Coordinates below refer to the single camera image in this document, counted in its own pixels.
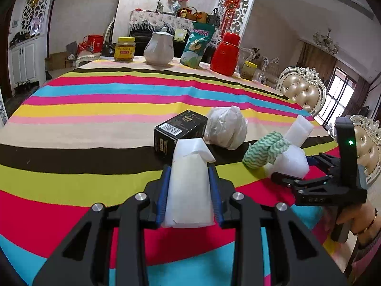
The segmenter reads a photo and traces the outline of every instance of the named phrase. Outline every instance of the chip bag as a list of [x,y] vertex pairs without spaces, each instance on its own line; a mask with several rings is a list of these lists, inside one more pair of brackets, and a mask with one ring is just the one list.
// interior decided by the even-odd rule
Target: chip bag
[[193,22],[193,31],[188,38],[180,62],[185,66],[198,68],[215,30],[216,28],[212,25]]

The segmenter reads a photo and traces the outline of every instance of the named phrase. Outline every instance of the person's wrist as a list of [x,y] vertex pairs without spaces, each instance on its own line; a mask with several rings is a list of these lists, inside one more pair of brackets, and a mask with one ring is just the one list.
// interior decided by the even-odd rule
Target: person's wrist
[[372,242],[376,238],[380,230],[381,230],[381,218],[380,216],[378,216],[375,222],[373,223],[373,225],[367,231],[357,236],[360,244],[366,245]]

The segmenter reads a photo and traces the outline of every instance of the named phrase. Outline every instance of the flower vase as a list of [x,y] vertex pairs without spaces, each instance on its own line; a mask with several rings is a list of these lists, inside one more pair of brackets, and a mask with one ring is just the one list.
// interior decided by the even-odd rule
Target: flower vase
[[171,6],[171,10],[172,12],[174,12],[175,14],[180,10],[181,8],[181,5],[178,1],[176,1],[174,4],[172,4]]

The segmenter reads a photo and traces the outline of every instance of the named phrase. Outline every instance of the hand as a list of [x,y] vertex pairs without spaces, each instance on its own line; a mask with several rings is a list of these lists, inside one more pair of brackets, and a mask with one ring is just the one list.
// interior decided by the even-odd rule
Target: hand
[[[351,231],[353,233],[358,233],[364,230],[370,225],[370,223],[375,218],[375,208],[370,202],[364,204],[351,205],[344,208],[341,214],[336,220],[336,224],[346,223],[353,219]],[[363,234],[358,235],[360,244],[365,245],[371,242],[378,234],[381,229],[381,216],[378,215],[372,227],[370,227]]]

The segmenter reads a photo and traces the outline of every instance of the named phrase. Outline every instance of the red bottle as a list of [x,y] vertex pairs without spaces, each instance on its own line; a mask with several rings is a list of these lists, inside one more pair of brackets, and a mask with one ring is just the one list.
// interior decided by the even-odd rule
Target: red bottle
[[225,33],[210,62],[212,71],[226,76],[233,75],[238,61],[238,44],[240,40],[241,38],[237,34]]

